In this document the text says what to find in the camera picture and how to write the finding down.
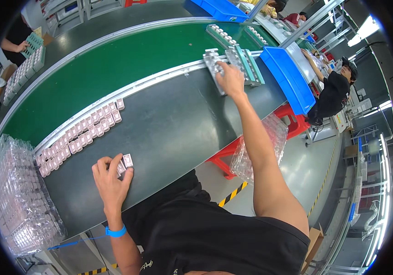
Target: cardboard box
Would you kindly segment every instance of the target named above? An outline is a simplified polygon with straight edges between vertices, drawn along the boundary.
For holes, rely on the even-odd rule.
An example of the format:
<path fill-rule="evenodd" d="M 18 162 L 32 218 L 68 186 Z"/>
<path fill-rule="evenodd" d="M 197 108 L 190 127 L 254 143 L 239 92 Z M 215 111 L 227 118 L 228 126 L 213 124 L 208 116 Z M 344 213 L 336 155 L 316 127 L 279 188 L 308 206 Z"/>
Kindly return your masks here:
<path fill-rule="evenodd" d="M 313 260 L 314 256 L 319 250 L 320 245 L 322 244 L 323 238 L 325 237 L 323 235 L 323 230 L 320 223 L 319 228 L 320 229 L 311 228 L 309 230 L 309 239 L 311 242 L 309 243 L 308 252 L 306 253 L 306 258 L 303 262 L 300 274 L 305 273 L 305 271 L 308 269 L 309 263 Z"/>
<path fill-rule="evenodd" d="M 345 158 L 357 157 L 357 154 L 358 154 L 358 144 L 345 147 L 345 154 L 344 154 Z"/>
<path fill-rule="evenodd" d="M 51 41 L 54 40 L 54 38 L 49 35 L 48 33 L 45 33 L 45 35 L 42 37 L 42 39 L 44 39 L 44 47 L 47 47 L 47 45 L 49 45 L 51 43 Z"/>

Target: green conveyor belt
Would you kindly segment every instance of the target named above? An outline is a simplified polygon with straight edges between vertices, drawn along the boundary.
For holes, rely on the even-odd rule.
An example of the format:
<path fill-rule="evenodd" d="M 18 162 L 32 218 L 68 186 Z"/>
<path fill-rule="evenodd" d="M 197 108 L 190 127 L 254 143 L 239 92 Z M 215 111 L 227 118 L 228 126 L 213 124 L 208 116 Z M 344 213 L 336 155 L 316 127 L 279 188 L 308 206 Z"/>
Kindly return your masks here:
<path fill-rule="evenodd" d="M 183 23 L 124 36 L 67 63 L 42 82 L 13 113 L 3 133 L 41 142 L 59 125 L 109 93 L 162 70 L 202 59 L 205 49 L 222 46 L 207 32 L 209 23 Z M 245 24 L 216 22 L 250 51 L 261 48 L 243 30 Z M 253 27 L 277 42 L 260 26 Z"/>

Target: black cap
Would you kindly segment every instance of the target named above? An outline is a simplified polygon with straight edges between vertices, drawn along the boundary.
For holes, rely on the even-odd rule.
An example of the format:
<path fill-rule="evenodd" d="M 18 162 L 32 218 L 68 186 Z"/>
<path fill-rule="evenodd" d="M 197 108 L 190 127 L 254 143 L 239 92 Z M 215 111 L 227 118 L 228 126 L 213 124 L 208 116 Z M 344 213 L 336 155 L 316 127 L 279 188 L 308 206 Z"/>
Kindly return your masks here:
<path fill-rule="evenodd" d="M 353 80 L 357 79 L 358 77 L 357 67 L 355 67 L 354 64 L 349 62 L 349 60 L 344 56 L 342 56 L 342 66 L 348 66 L 351 69 L 351 77 L 353 78 Z"/>

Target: right hand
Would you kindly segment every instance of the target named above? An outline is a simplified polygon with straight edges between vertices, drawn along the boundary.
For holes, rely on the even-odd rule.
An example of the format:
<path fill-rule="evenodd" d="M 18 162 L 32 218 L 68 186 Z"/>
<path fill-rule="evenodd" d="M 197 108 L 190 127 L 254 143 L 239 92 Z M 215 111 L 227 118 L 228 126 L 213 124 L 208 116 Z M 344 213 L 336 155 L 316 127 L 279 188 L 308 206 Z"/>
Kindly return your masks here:
<path fill-rule="evenodd" d="M 94 181 L 103 201 L 103 211 L 108 219 L 120 216 L 122 204 L 128 194 L 129 185 L 134 175 L 134 169 L 128 168 L 123 180 L 117 178 L 117 165 L 123 154 L 118 154 L 114 158 L 102 157 L 91 168 L 93 170 Z"/>
<path fill-rule="evenodd" d="M 15 52 L 23 52 L 27 47 L 30 47 L 30 44 L 27 41 L 22 41 L 21 44 L 16 47 Z"/>
<path fill-rule="evenodd" d="M 224 76 L 220 73 L 216 74 L 216 81 L 226 92 L 226 94 L 233 98 L 245 96 L 244 92 L 244 73 L 239 70 L 235 65 L 227 65 L 227 63 L 218 61 L 218 65 L 224 70 Z"/>
<path fill-rule="evenodd" d="M 300 49 L 300 51 L 303 53 L 303 55 L 306 57 L 306 59 L 310 60 L 311 56 L 309 55 L 309 52 L 305 49 Z"/>

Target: forearm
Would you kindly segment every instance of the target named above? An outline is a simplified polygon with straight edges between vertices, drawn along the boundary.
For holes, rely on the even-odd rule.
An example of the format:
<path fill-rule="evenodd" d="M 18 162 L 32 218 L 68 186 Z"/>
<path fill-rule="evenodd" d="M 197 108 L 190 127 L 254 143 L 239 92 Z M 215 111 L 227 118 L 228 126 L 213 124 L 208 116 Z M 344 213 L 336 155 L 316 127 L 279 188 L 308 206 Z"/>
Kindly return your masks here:
<path fill-rule="evenodd" d="M 123 228 L 120 212 L 108 218 L 108 226 L 111 231 L 120 231 Z M 111 246 L 122 274 L 139 274 L 142 257 L 129 233 L 127 232 L 118 238 L 111 237 Z"/>
<path fill-rule="evenodd" d="M 6 38 L 1 41 L 1 48 L 6 51 L 15 52 L 18 48 L 18 45 L 13 44 L 12 42 L 8 41 Z"/>
<path fill-rule="evenodd" d="M 276 156 L 271 140 L 258 117 L 253 106 L 250 104 L 245 93 L 233 98 L 238 107 L 241 117 L 245 147 L 250 157 L 253 171 L 259 173 L 268 164 L 277 166 Z"/>
<path fill-rule="evenodd" d="M 312 59 L 308 59 L 308 61 L 311 67 L 313 68 L 313 71 L 316 73 L 317 77 L 319 78 L 320 82 L 323 82 L 324 76 L 322 72 L 319 70 L 319 68 L 317 68 L 316 64 Z"/>

